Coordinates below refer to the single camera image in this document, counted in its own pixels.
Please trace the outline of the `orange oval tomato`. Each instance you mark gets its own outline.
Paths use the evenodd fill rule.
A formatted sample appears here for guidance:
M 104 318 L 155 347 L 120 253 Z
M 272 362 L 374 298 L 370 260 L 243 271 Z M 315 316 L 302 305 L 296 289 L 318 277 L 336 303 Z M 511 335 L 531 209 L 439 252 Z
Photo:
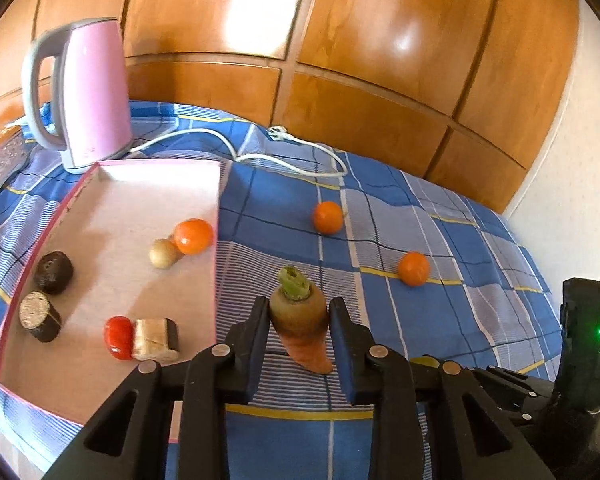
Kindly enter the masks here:
M 172 237 L 183 255 L 197 255 L 211 246 L 214 232 L 206 220 L 193 218 L 180 222 L 174 228 Z

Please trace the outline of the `dark brown round fruit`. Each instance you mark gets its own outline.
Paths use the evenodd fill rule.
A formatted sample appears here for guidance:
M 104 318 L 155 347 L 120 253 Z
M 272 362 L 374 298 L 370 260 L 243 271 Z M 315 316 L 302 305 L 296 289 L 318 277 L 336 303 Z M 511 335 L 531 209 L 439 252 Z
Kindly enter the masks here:
M 33 281 L 42 292 L 58 295 L 63 292 L 73 277 L 73 264 L 64 252 L 49 252 L 35 268 Z

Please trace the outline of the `orange carrot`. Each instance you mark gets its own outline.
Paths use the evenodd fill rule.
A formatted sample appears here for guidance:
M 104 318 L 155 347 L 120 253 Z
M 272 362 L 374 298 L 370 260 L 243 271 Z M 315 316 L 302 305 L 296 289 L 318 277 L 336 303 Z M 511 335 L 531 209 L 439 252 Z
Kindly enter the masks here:
M 288 356 L 309 372 L 329 374 L 332 371 L 326 351 L 329 316 L 323 292 L 295 266 L 283 266 L 277 279 L 278 287 L 268 308 Z

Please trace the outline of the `small yellow-brown potato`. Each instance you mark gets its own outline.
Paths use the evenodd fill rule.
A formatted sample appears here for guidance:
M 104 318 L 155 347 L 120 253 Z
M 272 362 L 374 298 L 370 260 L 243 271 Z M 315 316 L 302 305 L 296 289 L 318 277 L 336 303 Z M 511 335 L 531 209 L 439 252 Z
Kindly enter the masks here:
M 151 243 L 148 257 L 151 265 L 156 269 L 170 269 L 180 260 L 182 253 L 170 238 L 157 238 Z

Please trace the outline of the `red tomato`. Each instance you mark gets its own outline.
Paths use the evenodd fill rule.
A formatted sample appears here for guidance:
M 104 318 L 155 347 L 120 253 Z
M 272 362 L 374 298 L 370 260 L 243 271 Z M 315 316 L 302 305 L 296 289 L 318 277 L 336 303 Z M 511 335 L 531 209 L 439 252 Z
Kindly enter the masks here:
M 125 316 L 114 316 L 104 326 L 104 341 L 109 353 L 118 360 L 132 359 L 134 325 Z

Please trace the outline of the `pink white shallow tray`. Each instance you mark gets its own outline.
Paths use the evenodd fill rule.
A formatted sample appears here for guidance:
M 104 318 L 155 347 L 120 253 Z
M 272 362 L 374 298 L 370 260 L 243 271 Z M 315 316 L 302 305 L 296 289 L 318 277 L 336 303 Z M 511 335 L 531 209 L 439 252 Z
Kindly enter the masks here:
M 50 302 L 61 329 L 41 342 L 21 325 L 19 303 L 35 266 L 20 274 L 0 331 L 4 419 L 26 445 L 57 454 L 133 368 L 106 348 L 108 318 L 170 318 L 182 360 L 215 341 L 215 248 L 166 270 L 149 259 L 151 243 L 178 223 L 218 221 L 221 166 L 214 160 L 152 158 L 102 162 L 61 202 L 32 250 L 59 250 L 74 273 Z

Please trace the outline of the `green tomato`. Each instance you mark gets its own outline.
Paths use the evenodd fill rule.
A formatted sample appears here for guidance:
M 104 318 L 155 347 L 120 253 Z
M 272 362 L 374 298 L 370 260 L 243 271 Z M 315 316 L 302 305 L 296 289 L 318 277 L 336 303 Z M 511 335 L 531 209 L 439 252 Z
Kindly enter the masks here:
M 412 364 L 422 365 L 426 367 L 438 368 L 440 362 L 433 356 L 418 356 L 417 358 L 411 358 Z

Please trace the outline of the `orange tangerine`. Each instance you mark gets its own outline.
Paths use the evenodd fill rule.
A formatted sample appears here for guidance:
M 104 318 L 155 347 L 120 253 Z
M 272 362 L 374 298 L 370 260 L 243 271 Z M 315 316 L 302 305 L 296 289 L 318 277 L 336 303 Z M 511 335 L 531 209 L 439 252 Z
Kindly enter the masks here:
M 330 200 L 316 205 L 313 211 L 314 229 L 323 235 L 334 235 L 343 226 L 343 212 L 341 207 Z
M 430 264 L 420 252 L 407 252 L 398 263 L 398 275 L 402 283 L 419 287 L 428 281 Z

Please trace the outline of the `white and dark block piece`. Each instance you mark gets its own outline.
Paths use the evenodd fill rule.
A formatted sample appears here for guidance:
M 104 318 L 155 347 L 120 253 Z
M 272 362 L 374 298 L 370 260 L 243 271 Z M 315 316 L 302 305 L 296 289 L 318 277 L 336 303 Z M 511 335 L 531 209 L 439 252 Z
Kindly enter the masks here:
M 160 364 L 180 358 L 178 326 L 170 318 L 141 318 L 134 327 L 132 358 Z

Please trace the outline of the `blue plaid tablecloth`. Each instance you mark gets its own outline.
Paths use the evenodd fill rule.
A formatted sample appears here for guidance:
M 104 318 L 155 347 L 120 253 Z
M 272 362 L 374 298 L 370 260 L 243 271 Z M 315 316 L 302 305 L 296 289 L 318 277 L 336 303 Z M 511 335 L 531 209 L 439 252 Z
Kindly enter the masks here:
M 429 354 L 464 367 L 556 376 L 558 303 L 490 209 L 373 159 L 274 141 L 265 128 L 216 110 L 145 101 L 130 110 L 135 151 L 118 160 L 190 158 L 221 166 L 218 221 L 209 223 L 213 344 L 248 318 L 253 300 L 274 292 L 283 266 L 295 266 L 326 298 L 342 298 L 351 320 L 378 344 L 406 358 Z M 35 244 L 83 176 L 33 145 L 1 189 L 0 331 L 21 272 L 40 261 L 32 259 Z M 314 208 L 326 200 L 343 212 L 334 235 L 313 225 Z M 422 286 L 399 278 L 407 252 L 429 261 Z M 0 396 L 1 430 L 47 469 L 65 448 L 48 455 L 24 444 L 7 425 L 4 405 Z

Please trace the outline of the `dark cylinder with pale top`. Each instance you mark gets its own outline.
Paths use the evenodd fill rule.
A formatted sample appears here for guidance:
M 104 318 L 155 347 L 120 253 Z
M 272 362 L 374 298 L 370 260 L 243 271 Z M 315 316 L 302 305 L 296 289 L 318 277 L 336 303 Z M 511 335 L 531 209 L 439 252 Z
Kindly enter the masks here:
M 59 335 L 61 316 L 44 292 L 34 290 L 24 296 L 18 314 L 21 326 L 38 341 L 46 344 Z

